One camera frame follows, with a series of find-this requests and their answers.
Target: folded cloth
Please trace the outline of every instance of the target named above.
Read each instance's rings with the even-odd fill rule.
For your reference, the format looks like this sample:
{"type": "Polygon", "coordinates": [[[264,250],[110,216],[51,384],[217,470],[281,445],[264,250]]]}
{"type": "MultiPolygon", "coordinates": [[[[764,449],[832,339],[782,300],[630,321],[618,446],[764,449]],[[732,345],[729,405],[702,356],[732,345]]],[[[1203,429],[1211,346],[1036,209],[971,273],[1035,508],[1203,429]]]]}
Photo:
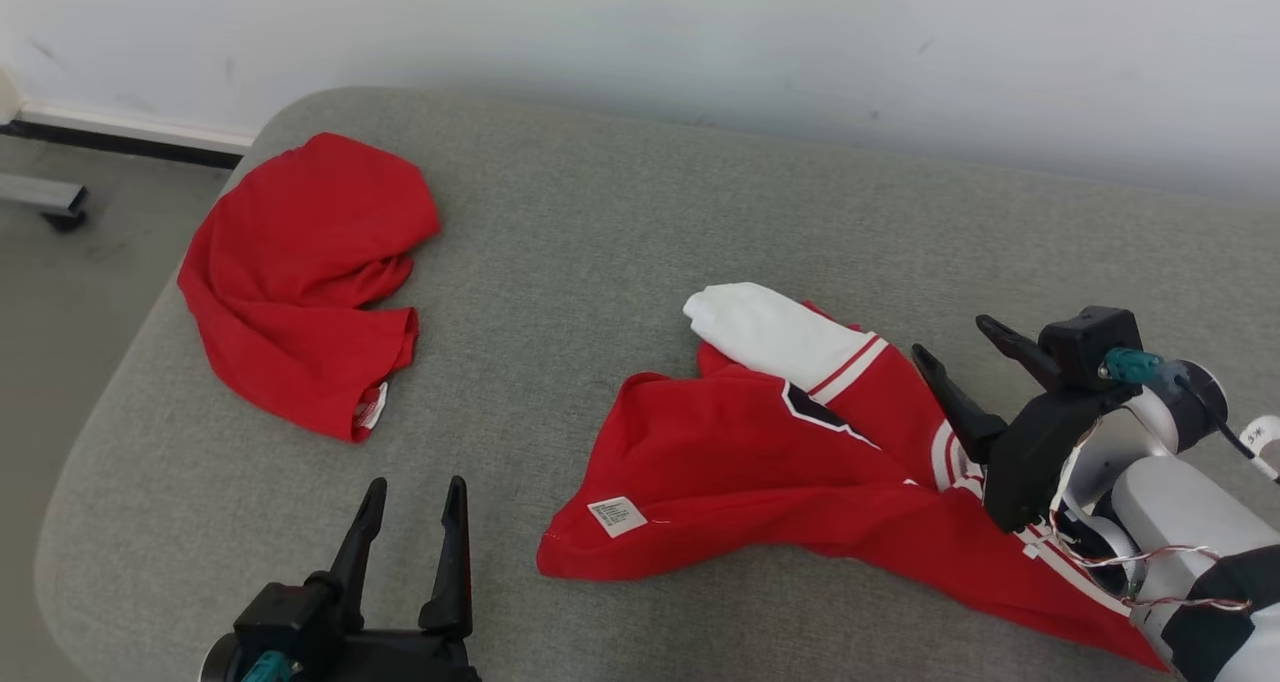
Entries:
{"type": "Polygon", "coordinates": [[[439,230],[417,168],[320,134],[214,205],[178,287],[232,390],[307,430],[364,441],[419,328],[415,308],[362,305],[397,290],[413,267],[404,253],[439,230]]]}

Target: teal connector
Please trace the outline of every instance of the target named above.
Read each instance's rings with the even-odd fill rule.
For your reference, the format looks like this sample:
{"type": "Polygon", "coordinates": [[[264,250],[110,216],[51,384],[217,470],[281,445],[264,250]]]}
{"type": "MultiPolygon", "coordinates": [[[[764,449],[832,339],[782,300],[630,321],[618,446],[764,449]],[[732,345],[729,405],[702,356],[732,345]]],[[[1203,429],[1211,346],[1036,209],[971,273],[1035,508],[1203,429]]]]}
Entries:
{"type": "Polygon", "coordinates": [[[262,653],[241,682],[289,682],[293,663],[279,653],[262,653]]]}
{"type": "Polygon", "coordinates": [[[1148,351],[1116,348],[1108,351],[1098,369],[1098,377],[1115,380],[1116,383],[1129,383],[1129,385],[1146,385],[1156,379],[1156,369],[1165,363],[1160,354],[1151,354],[1148,351]]]}

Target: robotic arm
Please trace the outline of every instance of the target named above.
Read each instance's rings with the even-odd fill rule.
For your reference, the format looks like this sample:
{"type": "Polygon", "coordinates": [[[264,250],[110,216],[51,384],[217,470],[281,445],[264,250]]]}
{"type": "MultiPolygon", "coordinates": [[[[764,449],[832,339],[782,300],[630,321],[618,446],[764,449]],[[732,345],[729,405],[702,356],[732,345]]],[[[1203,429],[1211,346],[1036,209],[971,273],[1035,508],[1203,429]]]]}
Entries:
{"type": "Polygon", "coordinates": [[[1221,386],[1197,363],[1146,353],[1133,312],[1084,308],[1038,344],[978,328],[1044,394],[1011,424],[984,412],[923,345],[911,353],[1005,532],[1041,526],[1188,682],[1276,677],[1280,534],[1176,456],[1220,430],[1257,468],[1275,418],[1226,427],[1221,386]]]}
{"type": "Polygon", "coordinates": [[[467,486],[449,482],[444,544],[419,630],[366,630],[360,614],[369,548],[383,526],[387,480],[369,486],[328,572],[270,582],[211,646],[200,682],[480,682],[467,663],[471,549],[467,486]]]}

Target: caster wheel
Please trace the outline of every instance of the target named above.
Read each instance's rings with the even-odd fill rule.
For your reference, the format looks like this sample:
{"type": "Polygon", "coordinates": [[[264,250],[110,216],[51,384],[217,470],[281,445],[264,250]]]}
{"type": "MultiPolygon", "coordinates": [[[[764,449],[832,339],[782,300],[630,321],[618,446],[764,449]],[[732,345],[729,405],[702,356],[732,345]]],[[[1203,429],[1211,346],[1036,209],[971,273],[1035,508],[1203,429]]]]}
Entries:
{"type": "Polygon", "coordinates": [[[41,212],[40,216],[45,218],[45,221],[49,221],[49,225],[60,235],[74,230],[74,228],[83,225],[83,223],[88,220],[88,216],[84,212],[77,212],[73,218],[64,218],[60,214],[46,212],[41,212]]]}

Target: baseboard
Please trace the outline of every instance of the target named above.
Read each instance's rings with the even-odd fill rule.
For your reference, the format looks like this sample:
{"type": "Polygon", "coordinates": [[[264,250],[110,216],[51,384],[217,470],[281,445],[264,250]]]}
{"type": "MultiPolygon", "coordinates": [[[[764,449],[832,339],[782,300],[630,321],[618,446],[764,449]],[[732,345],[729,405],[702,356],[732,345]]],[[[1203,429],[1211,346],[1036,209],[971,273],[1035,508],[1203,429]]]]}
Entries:
{"type": "Polygon", "coordinates": [[[157,141],[151,139],[120,138],[120,136],[105,136],[102,132],[73,131],[70,127],[37,125],[35,122],[23,120],[14,120],[9,122],[8,125],[0,125],[0,136],[51,141],[55,145],[83,146],[83,148],[99,148],[102,152],[132,154],[136,157],[168,159],[170,163],[201,164],[201,166],[220,168],[220,170],[234,170],[242,159],[242,155],[216,152],[216,150],[211,148],[157,143],[157,141]]]}
{"type": "Polygon", "coordinates": [[[227,132],[202,131],[200,127],[164,125],[156,122],[129,120],[111,114],[83,113],[78,109],[52,107],[52,105],[27,102],[18,111],[18,122],[33,125],[63,127],[68,131],[93,132],[114,138],[142,139],[148,143],[184,146],[216,154],[242,155],[253,143],[251,136],[230,136],[227,132]]]}
{"type": "Polygon", "coordinates": [[[22,109],[22,95],[18,93],[18,88],[9,81],[9,75],[5,75],[4,70],[0,70],[0,125],[13,122],[19,109],[22,109]]]}

